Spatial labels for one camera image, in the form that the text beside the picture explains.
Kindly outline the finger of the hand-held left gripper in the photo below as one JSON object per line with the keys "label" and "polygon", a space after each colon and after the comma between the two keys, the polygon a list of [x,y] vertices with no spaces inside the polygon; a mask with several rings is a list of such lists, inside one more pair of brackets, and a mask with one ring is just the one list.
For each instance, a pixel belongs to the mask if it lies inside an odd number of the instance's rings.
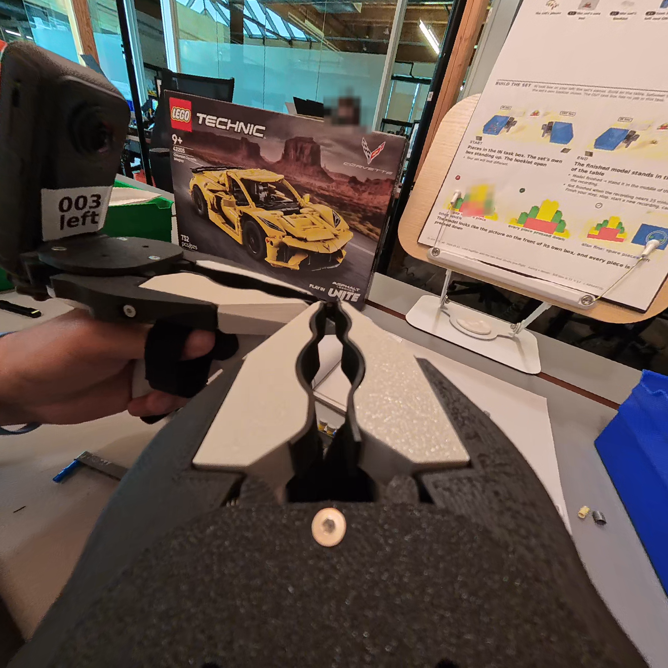
{"label": "finger of the hand-held left gripper", "polygon": [[301,299],[261,299],[218,307],[218,330],[236,335],[270,336],[311,305]]}
{"label": "finger of the hand-held left gripper", "polygon": [[215,305],[260,305],[275,299],[318,301],[309,291],[262,272],[216,261],[196,261],[190,271],[154,276],[142,288]]}

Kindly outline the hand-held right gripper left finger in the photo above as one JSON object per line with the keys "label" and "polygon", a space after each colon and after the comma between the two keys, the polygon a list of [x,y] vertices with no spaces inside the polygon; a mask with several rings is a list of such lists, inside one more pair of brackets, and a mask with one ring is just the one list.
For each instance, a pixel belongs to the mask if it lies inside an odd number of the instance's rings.
{"label": "hand-held right gripper left finger", "polygon": [[193,466],[262,480],[279,502],[321,455],[311,383],[327,321],[308,307],[248,353],[196,452]]}

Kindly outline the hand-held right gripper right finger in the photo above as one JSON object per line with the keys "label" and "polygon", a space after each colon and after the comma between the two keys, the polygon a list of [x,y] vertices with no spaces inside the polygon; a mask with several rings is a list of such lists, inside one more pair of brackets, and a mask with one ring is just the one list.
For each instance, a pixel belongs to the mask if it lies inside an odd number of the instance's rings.
{"label": "hand-held right gripper right finger", "polygon": [[338,430],[338,500],[433,502],[423,476],[466,468],[470,456],[423,365],[342,302],[338,339],[350,383]]}

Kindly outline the grey lego beam yellow piece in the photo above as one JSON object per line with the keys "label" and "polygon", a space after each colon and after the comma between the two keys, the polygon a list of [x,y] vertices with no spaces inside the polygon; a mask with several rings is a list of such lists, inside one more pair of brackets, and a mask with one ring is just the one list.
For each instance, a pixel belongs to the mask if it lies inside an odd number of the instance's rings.
{"label": "grey lego beam yellow piece", "polygon": [[60,484],[82,468],[93,470],[117,481],[120,481],[128,472],[127,467],[113,463],[92,452],[84,451],[57,473],[52,480]]}

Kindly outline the lego set box yellow car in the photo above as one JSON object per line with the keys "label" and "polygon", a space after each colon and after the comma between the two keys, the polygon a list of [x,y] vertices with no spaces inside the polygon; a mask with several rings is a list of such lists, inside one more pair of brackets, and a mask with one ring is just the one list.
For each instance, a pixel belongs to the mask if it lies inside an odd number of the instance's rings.
{"label": "lego set box yellow car", "polygon": [[363,309],[405,138],[184,92],[160,107],[184,250]]}

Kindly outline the person's left hand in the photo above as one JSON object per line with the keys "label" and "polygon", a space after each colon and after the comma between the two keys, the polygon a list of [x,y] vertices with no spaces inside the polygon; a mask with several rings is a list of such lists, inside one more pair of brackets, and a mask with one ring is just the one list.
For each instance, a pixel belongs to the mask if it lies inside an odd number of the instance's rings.
{"label": "person's left hand", "polygon": [[68,425],[118,413],[172,413],[188,399],[153,390],[133,398],[147,325],[104,323],[74,309],[1,338],[1,426]]}

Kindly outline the green plastic bin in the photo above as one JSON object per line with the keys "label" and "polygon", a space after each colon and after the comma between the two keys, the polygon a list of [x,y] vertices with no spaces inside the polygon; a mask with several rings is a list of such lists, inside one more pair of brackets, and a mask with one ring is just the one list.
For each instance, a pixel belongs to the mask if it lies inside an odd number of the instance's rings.
{"label": "green plastic bin", "polygon": [[21,196],[1,193],[1,278],[27,291],[46,292],[57,271],[118,275],[136,263],[146,267],[159,242],[172,242],[174,201],[110,207],[114,184],[39,188]]}

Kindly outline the white paper bag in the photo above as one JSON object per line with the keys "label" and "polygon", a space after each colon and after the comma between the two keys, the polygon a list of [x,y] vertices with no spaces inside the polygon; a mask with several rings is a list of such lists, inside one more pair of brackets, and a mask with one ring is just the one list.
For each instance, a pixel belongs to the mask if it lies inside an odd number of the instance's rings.
{"label": "white paper bag", "polygon": [[114,186],[111,191],[110,207],[139,205],[161,199],[161,197],[150,190]]}

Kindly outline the open instruction booklet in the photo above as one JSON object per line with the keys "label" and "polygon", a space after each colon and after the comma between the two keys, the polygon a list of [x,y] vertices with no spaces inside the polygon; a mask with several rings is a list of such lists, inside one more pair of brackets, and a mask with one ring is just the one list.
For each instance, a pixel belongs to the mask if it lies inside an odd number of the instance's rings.
{"label": "open instruction booklet", "polygon": [[[546,488],[569,533],[572,533],[558,471],[547,400],[427,348],[392,336],[417,358],[427,359],[514,443]],[[320,368],[313,381],[316,416],[340,427],[350,382],[341,369],[342,345],[335,335],[319,343]]]}

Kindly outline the blue plastic bin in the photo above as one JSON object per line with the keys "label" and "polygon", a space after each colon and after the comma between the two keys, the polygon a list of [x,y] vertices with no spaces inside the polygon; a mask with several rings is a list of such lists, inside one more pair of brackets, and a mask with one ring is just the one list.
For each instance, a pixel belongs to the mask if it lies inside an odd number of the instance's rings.
{"label": "blue plastic bin", "polygon": [[667,376],[644,370],[595,447],[667,591]]}

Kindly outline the printed instruction sheet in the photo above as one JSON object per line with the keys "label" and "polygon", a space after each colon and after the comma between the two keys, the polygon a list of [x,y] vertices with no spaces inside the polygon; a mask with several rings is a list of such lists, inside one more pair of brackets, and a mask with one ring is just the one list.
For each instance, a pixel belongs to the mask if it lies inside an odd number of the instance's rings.
{"label": "printed instruction sheet", "polygon": [[523,1],[419,243],[646,312],[667,279],[667,2]]}

